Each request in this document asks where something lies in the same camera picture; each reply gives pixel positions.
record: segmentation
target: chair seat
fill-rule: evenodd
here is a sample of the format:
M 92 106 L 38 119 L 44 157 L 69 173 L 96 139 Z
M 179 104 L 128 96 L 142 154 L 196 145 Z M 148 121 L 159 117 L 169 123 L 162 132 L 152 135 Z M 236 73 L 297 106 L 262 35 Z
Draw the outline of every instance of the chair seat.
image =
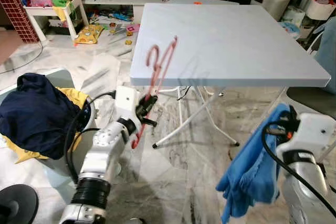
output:
M 336 95 L 319 88 L 295 87 L 287 90 L 287 96 L 296 102 L 336 119 Z

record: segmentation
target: black stand base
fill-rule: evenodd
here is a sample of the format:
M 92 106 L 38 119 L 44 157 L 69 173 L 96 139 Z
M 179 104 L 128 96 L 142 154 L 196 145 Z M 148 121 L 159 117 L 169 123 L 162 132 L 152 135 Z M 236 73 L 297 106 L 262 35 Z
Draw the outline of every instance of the black stand base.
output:
M 36 216 L 38 197 L 26 185 L 14 185 L 0 191 L 1 224 L 31 224 Z

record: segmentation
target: yellow toy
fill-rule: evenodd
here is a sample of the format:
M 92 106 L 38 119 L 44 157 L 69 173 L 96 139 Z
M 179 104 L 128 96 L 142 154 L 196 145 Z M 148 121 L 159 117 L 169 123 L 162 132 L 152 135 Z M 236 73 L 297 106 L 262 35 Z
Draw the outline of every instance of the yellow toy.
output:
M 78 33 L 75 43 L 96 44 L 103 30 L 104 28 L 100 25 L 88 25 Z

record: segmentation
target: small white table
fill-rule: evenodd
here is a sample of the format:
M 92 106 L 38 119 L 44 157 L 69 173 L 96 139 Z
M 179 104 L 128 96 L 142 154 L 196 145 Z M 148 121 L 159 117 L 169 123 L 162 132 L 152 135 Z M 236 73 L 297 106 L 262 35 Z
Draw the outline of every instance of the small white table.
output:
M 207 109 L 224 87 L 323 87 L 330 79 L 261 6 L 146 4 L 131 66 L 133 85 L 150 84 L 152 67 L 145 65 L 149 49 L 157 44 L 164 51 L 175 35 L 178 43 L 163 85 L 194 86 L 203 105 L 153 147 Z M 197 86 L 220 88 L 205 101 Z
M 72 0 L 71 2 L 73 4 L 74 8 L 77 8 L 79 6 L 84 25 L 88 26 L 89 22 L 88 22 L 88 18 L 86 16 L 86 13 L 85 13 L 85 10 L 84 10 L 84 7 L 83 7 L 82 0 Z M 37 36 L 40 39 L 40 41 L 46 40 L 47 38 L 44 35 L 44 33 L 41 30 L 38 23 L 36 22 L 36 19 L 35 19 L 34 16 L 57 16 L 56 12 L 53 10 L 52 7 L 24 6 L 23 8 L 26 10 L 27 15 L 29 17 L 29 20 L 30 20 L 31 24 L 33 25 L 33 27 L 35 29 L 35 32 L 37 33 Z M 73 25 L 72 20 L 70 18 L 70 14 L 71 14 L 70 6 L 68 5 L 67 7 L 64 7 L 62 9 L 64 10 L 64 14 L 65 14 L 65 17 L 67 19 L 71 39 L 74 40 L 76 38 L 77 33 L 75 31 L 75 28 L 73 27 L 74 25 Z

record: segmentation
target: red brick wall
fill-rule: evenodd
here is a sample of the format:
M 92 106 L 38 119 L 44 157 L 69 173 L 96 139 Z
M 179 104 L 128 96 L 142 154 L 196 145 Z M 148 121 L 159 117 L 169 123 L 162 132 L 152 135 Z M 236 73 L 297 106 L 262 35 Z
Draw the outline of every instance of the red brick wall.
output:
M 20 0 L 0 0 L 7 16 L 24 43 L 39 41 Z

